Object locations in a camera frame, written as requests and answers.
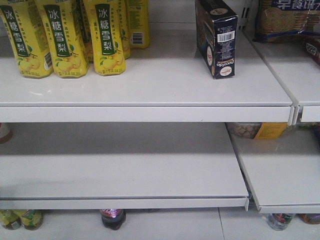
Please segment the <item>snack package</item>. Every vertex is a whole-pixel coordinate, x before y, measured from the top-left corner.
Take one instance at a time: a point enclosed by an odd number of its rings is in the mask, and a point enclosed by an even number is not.
[[[50,49],[35,1],[0,0],[0,16],[22,76],[40,79],[50,75]]]
[[[287,122],[227,122],[231,134],[255,140],[277,139],[293,130]]]
[[[320,36],[309,36],[304,38],[303,48],[308,55],[320,65]]]
[[[286,42],[297,36],[320,36],[320,0],[259,0],[256,41]]]
[[[125,0],[130,47],[145,49],[150,44],[148,0]]]
[[[84,0],[75,0],[76,2],[76,13],[79,22],[79,27],[81,30],[82,40],[85,46],[85,52],[88,57],[90,64],[94,63],[94,50],[92,47],[91,33],[89,20],[86,13],[86,8],[84,5]]]
[[[89,19],[94,70],[102,76],[126,70],[118,16],[118,0],[83,0]]]
[[[61,78],[86,75],[89,63],[77,21],[76,0],[36,0],[48,39],[54,72]]]
[[[212,77],[235,75],[238,16],[222,0],[195,0],[196,44]]]

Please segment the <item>barcode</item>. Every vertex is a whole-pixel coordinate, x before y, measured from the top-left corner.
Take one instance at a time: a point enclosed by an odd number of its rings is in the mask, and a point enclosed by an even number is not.
[[[46,65],[46,69],[48,70],[52,66],[52,59],[51,59],[51,54],[48,52],[46,55],[44,55],[44,61]]]
[[[133,45],[143,45],[144,44],[144,33],[143,32],[132,33],[131,43]]]
[[[228,42],[230,40],[235,39],[235,35],[236,35],[236,31],[231,31],[231,32],[227,32],[227,33],[222,33],[222,34],[218,34],[217,35],[217,42],[218,43],[224,43],[224,42]]]

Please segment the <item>cookie package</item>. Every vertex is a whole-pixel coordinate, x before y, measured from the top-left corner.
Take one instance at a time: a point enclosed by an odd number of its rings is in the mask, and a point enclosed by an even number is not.
[[[214,79],[235,75],[237,14],[222,0],[195,0],[196,44]]]
[[[320,0],[259,0],[256,41],[287,42],[297,36],[320,36]]]

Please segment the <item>yellow package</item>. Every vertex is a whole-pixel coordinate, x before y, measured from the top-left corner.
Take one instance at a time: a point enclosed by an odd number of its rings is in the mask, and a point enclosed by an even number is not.
[[[83,0],[89,19],[94,69],[102,76],[119,75],[126,70],[118,0]]]
[[[127,18],[127,6],[125,0],[118,0],[118,15],[120,22],[120,33],[123,48],[124,59],[128,59],[131,55],[130,42],[129,42],[129,28]]]
[[[89,67],[77,21],[76,0],[35,0],[48,39],[54,72],[61,78],[79,78]]]
[[[145,49],[150,44],[148,0],[125,0],[130,47]]]
[[[82,40],[85,46],[86,55],[90,64],[94,63],[94,50],[92,47],[92,40],[90,34],[89,21],[83,0],[75,0],[76,2],[76,13],[78,22],[81,30]]]
[[[50,49],[34,0],[0,0],[0,15],[21,74],[35,79],[50,75]]]

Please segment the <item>white shelf surface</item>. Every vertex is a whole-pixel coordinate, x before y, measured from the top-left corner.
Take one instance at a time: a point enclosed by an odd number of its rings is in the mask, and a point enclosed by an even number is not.
[[[14,123],[0,209],[245,206],[223,123]]]
[[[225,240],[319,240],[320,224],[309,225],[298,216],[283,231],[273,230],[267,223],[267,215],[250,208],[220,208],[221,224]]]
[[[0,38],[0,122],[289,122],[292,101],[242,34],[235,77],[213,79],[195,30],[151,32],[127,70],[79,79],[20,76],[9,40]]]
[[[29,231],[0,228],[5,240],[224,240],[217,208],[128,210],[118,231],[105,228],[98,210],[45,211],[42,226]]]
[[[269,69],[302,109],[302,122],[320,122],[320,66],[299,42],[285,44],[253,42]]]
[[[320,147],[312,131],[232,141],[261,213],[320,213]]]

